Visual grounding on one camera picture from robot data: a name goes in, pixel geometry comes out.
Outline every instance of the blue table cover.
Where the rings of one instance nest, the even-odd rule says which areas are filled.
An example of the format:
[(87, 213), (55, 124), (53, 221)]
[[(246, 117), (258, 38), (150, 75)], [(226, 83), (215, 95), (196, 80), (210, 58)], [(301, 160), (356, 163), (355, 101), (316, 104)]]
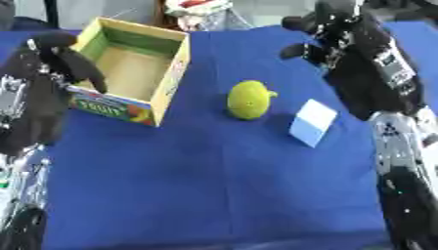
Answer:
[[(438, 110), (438, 32), (388, 26)], [(0, 62), (28, 35), (0, 32)], [(193, 33), (192, 62), (160, 128), (70, 111), (50, 149), (44, 249), (354, 250), (386, 240), (370, 126), (318, 69), (278, 57), (309, 39), (279, 26)], [(279, 93), (249, 122), (224, 111), (247, 79)], [(308, 99), (339, 112), (316, 148), (287, 134)]]

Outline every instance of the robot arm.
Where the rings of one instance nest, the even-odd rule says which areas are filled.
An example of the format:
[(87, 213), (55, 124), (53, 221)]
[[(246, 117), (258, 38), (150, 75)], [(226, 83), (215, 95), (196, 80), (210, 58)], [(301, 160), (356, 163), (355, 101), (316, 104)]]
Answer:
[(68, 46), (63, 32), (27, 39), (0, 67), (0, 249), (41, 249), (46, 184), (53, 144), (68, 107), (70, 84), (90, 80), (107, 90), (102, 73)]
[(438, 126), (423, 101), (416, 67), (362, 3), (334, 9), (326, 2), (283, 26), (304, 31), (318, 46), (292, 45), (281, 57), (324, 68), (350, 113), (372, 125), (377, 191), (395, 249), (438, 249)]

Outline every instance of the white cube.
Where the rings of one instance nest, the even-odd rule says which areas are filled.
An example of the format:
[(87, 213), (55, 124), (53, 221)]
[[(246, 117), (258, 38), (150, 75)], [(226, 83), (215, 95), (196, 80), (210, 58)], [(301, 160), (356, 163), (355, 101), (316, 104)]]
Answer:
[(336, 117), (333, 109), (310, 99), (301, 107), (289, 133), (308, 146), (315, 147)]

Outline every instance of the robot finger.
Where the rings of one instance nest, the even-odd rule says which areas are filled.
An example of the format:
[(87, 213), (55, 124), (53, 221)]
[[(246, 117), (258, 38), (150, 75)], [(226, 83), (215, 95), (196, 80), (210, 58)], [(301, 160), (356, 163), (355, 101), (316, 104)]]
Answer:
[(52, 48), (66, 48), (75, 44), (76, 41), (75, 35), (62, 31), (52, 31), (31, 37), (27, 40), (27, 46), (31, 50), (48, 50)]
[(304, 18), (285, 17), (282, 19), (282, 27), (291, 31), (303, 31), (312, 35), (316, 32), (315, 13), (311, 13)]
[(80, 82), (88, 79), (97, 91), (103, 94), (107, 92), (105, 76), (87, 58), (71, 49), (62, 50), (58, 56), (67, 64), (74, 81)]
[(296, 57), (301, 57), (315, 66), (326, 62), (326, 53), (324, 50), (308, 43), (294, 44), (282, 49), (280, 52), (280, 58), (283, 60)]

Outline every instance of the yellow ball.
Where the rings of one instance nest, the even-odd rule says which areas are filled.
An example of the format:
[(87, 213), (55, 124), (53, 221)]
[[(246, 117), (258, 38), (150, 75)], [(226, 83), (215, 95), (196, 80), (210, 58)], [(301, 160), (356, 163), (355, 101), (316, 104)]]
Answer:
[(268, 110), (271, 98), (277, 93), (266, 89), (259, 81), (243, 81), (233, 87), (228, 95), (228, 110), (237, 118), (259, 118)]

